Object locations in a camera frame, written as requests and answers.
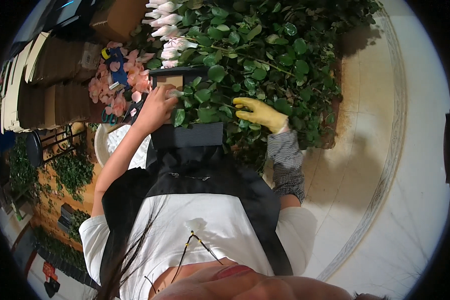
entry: checkered sleeve cover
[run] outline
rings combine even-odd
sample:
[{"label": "checkered sleeve cover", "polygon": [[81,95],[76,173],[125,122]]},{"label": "checkered sleeve cover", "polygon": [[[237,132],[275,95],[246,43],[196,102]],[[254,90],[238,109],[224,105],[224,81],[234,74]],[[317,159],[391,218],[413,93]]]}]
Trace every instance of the checkered sleeve cover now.
[{"label": "checkered sleeve cover", "polygon": [[303,154],[297,133],[288,131],[268,136],[267,158],[273,161],[273,191],[278,197],[295,195],[300,203],[305,198],[304,175],[301,170]]}]

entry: black stool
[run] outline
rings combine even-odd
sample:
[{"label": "black stool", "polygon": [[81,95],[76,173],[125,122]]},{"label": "black stool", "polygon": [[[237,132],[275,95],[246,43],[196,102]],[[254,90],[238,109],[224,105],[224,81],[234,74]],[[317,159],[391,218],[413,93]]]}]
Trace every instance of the black stool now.
[{"label": "black stool", "polygon": [[[72,127],[70,125],[66,125],[66,126],[55,129],[54,135],[44,138],[43,140],[40,139],[40,135],[39,135],[40,132],[41,132],[41,130],[34,130],[34,131],[30,132],[27,135],[27,140],[26,140],[27,157],[28,157],[28,160],[30,161],[30,164],[35,168],[38,168],[38,167],[48,163],[49,161],[60,157],[61,155],[64,155],[66,153],[69,153],[70,151],[75,150],[76,147],[73,145],[73,138],[76,136],[79,136],[79,135],[87,134],[86,129],[81,132],[78,132],[76,134],[72,134]],[[58,140],[59,135],[65,135],[65,137],[62,138],[61,140]],[[46,146],[43,146],[44,142],[49,141],[51,139],[55,139],[55,141]],[[62,146],[60,145],[60,143],[65,142],[65,141],[68,141],[68,147],[66,149],[63,149]],[[55,145],[58,145],[61,152],[44,160],[44,154],[43,154],[44,150],[51,149]]]}]

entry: black cord necklace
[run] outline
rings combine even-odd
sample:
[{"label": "black cord necklace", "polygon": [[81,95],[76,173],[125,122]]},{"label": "black cord necklace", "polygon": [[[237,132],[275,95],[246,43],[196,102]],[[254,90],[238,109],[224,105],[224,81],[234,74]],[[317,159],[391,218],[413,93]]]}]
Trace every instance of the black cord necklace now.
[{"label": "black cord necklace", "polygon": [[[188,248],[190,240],[192,238],[196,238],[198,240],[198,243],[200,243],[213,256],[213,258],[223,266],[223,263],[216,257],[216,255],[207,246],[205,246],[204,242],[202,242],[202,240],[199,237],[197,237],[192,230],[192,231],[190,231],[190,236],[188,237],[188,240],[185,243],[185,249],[183,249],[183,254],[182,254],[182,257],[180,258],[180,263],[178,264],[178,267],[176,269],[175,276],[173,276],[173,279],[170,282],[170,284],[172,284],[175,281],[175,279],[177,278],[177,275],[179,274],[180,267],[182,266],[183,258],[185,257],[185,253],[187,252],[187,248]],[[155,286],[154,286],[153,282],[150,279],[148,279],[147,276],[145,276],[145,278],[150,282],[151,287],[153,288],[153,291],[155,292],[155,295],[156,295],[160,290],[158,290],[158,291],[155,290]]]}]

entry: gloved hand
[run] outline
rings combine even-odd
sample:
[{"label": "gloved hand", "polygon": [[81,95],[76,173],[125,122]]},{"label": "gloved hand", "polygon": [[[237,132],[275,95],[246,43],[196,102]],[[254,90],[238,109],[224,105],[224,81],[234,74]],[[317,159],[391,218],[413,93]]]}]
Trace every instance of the gloved hand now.
[{"label": "gloved hand", "polygon": [[280,113],[266,103],[247,97],[233,99],[233,104],[238,109],[247,107],[253,112],[236,111],[235,115],[240,119],[248,120],[268,127],[272,134],[279,133],[288,125],[288,116]]}]

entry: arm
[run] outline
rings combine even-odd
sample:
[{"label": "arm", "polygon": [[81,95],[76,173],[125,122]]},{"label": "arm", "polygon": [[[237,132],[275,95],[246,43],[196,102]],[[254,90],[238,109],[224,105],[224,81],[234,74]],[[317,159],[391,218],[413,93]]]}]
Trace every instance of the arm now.
[{"label": "arm", "polygon": [[288,130],[288,116],[256,99],[234,98],[233,103],[238,109],[247,107],[253,111],[237,111],[237,117],[266,126],[272,133],[268,137],[267,157],[273,160],[273,190],[280,197],[280,209],[301,207],[300,201],[305,198],[303,154],[296,133]]},{"label": "arm", "polygon": [[171,84],[162,85],[148,95],[137,120],[103,166],[95,184],[92,217],[104,214],[102,197],[105,191],[128,170],[133,155],[137,152],[145,137],[170,119],[174,105],[178,101],[176,97],[165,99],[165,93],[171,88],[174,88]]},{"label": "arm", "polygon": [[273,191],[280,197],[281,208],[301,207],[305,198],[303,154],[297,134],[288,130],[268,136],[267,157],[273,160]]}]

